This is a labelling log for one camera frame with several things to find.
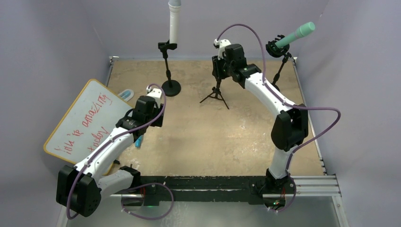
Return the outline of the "black tripod mic stand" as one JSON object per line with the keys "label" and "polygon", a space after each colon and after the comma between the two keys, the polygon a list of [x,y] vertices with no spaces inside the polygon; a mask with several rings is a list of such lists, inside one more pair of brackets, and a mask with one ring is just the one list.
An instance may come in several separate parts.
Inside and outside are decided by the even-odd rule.
{"label": "black tripod mic stand", "polygon": [[229,110],[229,107],[225,101],[225,99],[222,96],[221,90],[220,90],[220,85],[221,85],[221,79],[216,79],[216,86],[212,88],[212,92],[207,95],[204,99],[202,99],[200,101],[200,103],[204,102],[206,99],[211,98],[211,99],[215,99],[218,101],[223,101],[223,103],[225,104],[226,108]]}

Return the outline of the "blue microphone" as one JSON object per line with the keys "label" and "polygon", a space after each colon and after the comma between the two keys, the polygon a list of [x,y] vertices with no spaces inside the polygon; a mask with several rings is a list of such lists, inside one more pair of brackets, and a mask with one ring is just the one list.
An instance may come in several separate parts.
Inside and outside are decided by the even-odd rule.
{"label": "blue microphone", "polygon": [[142,142],[143,142],[143,138],[144,136],[141,135],[137,138],[137,140],[135,141],[135,147],[136,148],[141,148]]}

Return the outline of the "black round-base stand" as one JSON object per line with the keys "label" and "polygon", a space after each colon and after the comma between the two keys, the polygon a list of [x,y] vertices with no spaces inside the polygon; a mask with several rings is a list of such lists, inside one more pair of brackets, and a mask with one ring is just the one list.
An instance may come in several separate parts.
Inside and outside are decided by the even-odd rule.
{"label": "black round-base stand", "polygon": [[284,37],[285,37],[284,35],[278,35],[273,41],[269,41],[265,45],[266,51],[268,52],[268,54],[270,56],[272,56],[274,58],[283,57],[281,66],[280,66],[278,72],[275,74],[275,76],[273,78],[273,81],[271,83],[278,91],[280,91],[280,89],[276,85],[276,83],[278,82],[278,80],[280,78],[280,73],[281,73],[285,63],[287,63],[289,58],[292,57],[291,53],[289,52],[289,48],[290,48],[289,44],[287,44],[287,45],[285,45],[283,47],[278,47],[277,46],[277,42],[280,41],[281,39],[283,39]]}
{"label": "black round-base stand", "polygon": [[164,90],[166,96],[174,97],[181,92],[181,84],[177,80],[172,79],[171,71],[168,65],[168,50],[175,50],[177,48],[177,44],[170,43],[170,40],[167,42],[158,43],[158,49],[162,53],[162,57],[166,66],[166,77],[167,81],[162,84],[162,89]]}

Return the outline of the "white microphone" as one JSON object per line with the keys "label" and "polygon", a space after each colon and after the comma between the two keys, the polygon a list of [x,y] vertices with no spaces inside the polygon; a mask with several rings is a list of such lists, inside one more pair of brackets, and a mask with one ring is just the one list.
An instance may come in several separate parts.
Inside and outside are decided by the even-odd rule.
{"label": "white microphone", "polygon": [[169,43],[177,44],[179,31],[179,15],[181,11],[181,0],[169,0],[168,2],[170,19],[169,19]]}

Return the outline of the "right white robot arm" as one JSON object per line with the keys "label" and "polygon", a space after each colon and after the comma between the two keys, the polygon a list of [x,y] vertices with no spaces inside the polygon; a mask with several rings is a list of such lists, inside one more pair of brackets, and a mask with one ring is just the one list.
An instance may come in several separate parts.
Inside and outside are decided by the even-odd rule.
{"label": "right white robot arm", "polygon": [[262,71],[255,64],[247,64],[243,47],[231,44],[227,39],[215,40],[218,54],[213,56],[212,75],[218,83],[226,78],[248,90],[267,107],[275,117],[271,140],[275,145],[272,164],[266,171],[266,188],[278,192],[289,181],[288,163],[291,153],[308,136],[307,111],[303,105],[296,106],[271,83],[263,80]]}

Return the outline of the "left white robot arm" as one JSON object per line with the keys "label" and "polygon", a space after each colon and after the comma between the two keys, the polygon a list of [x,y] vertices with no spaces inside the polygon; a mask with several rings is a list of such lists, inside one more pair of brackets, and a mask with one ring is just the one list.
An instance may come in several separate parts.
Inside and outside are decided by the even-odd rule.
{"label": "left white robot arm", "polygon": [[56,201],[66,208],[67,219],[94,213],[101,199],[115,192],[140,190],[139,172],[123,166],[116,173],[103,177],[112,162],[148,127],[161,127],[166,108],[162,91],[148,93],[137,99],[135,107],[118,120],[109,136],[84,160],[74,166],[64,166],[58,173]]}

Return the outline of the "green microphone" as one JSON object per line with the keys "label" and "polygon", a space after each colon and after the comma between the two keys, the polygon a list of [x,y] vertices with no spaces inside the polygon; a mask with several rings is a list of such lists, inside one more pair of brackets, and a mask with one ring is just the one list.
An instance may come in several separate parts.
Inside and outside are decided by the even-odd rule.
{"label": "green microphone", "polygon": [[291,34],[285,36],[284,38],[278,40],[275,45],[278,48],[282,48],[300,38],[304,38],[308,35],[310,35],[313,31],[315,30],[315,24],[313,22],[308,22],[303,25],[301,25],[299,28],[297,28],[294,32]]}

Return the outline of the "whiteboard eraser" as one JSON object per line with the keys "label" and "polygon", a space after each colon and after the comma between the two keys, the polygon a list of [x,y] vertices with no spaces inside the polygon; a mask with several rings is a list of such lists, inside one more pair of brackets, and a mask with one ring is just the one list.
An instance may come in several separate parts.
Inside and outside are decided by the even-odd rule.
{"label": "whiteboard eraser", "polygon": [[118,94],[119,98],[121,98],[122,100],[124,100],[125,102],[128,102],[129,100],[131,100],[134,97],[134,91],[131,89],[125,89],[122,92],[120,92]]}

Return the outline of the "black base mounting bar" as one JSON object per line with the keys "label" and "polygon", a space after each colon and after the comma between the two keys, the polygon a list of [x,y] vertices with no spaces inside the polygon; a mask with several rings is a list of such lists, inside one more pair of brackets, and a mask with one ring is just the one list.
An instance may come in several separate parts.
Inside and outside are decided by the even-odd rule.
{"label": "black base mounting bar", "polygon": [[120,167],[133,174],[133,183],[126,190],[137,194],[145,206],[160,202],[246,202],[283,208],[287,197],[296,191],[293,178],[274,179],[265,176],[142,176],[129,166]]}

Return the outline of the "yellow-framed whiteboard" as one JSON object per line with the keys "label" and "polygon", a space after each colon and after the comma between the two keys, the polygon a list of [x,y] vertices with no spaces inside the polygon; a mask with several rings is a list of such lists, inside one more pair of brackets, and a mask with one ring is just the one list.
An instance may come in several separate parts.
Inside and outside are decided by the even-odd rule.
{"label": "yellow-framed whiteboard", "polygon": [[47,154],[76,164],[95,151],[132,107],[91,79],[44,144]]}

